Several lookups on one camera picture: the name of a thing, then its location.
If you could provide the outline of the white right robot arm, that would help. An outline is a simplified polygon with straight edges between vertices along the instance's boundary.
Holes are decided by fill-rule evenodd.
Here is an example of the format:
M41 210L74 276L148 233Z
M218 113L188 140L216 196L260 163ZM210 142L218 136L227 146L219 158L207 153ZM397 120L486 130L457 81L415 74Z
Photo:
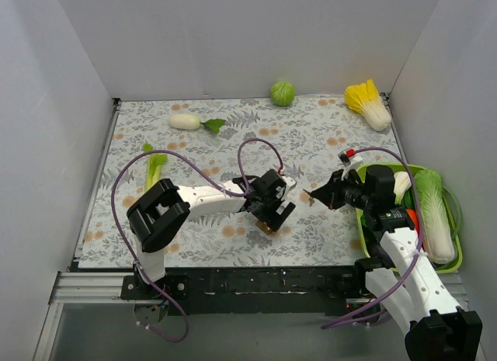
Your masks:
M391 168L371 165L363 179L353 169L340 169L309 196L331 210L345 205L362 210L394 268L387 268L380 258L358 260L361 271L352 276L351 286L361 297L373 294L381 300L405 336L409 359L476 358L481 319L460 306L420 248L420 225L394 203Z

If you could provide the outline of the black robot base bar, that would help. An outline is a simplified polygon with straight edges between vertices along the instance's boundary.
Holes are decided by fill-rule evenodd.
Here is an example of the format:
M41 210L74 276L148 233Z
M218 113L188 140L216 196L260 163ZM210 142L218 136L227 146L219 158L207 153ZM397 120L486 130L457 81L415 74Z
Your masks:
M354 266L167 268L154 286L125 276L120 297L137 303L170 295L170 315L318 313L339 316L370 294Z

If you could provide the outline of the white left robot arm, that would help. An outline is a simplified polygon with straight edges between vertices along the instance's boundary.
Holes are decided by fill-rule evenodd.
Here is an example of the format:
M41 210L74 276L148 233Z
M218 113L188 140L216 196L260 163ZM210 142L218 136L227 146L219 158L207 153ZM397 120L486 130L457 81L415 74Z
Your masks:
M159 180L127 211L137 243L134 287L150 299L164 293L164 250L190 219L250 213L263 231L278 231L295 209L286 197L296 185L295 179L273 169L260 177L238 177L215 186L176 186L170 179Z

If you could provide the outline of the large brass padlock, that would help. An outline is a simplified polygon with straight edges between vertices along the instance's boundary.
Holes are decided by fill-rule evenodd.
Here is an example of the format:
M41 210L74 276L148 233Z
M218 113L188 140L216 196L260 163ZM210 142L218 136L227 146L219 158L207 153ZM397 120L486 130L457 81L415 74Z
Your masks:
M273 233L273 230L264 222L258 220L256 223L255 223L256 227L261 231L263 232L264 234L266 235L271 235Z

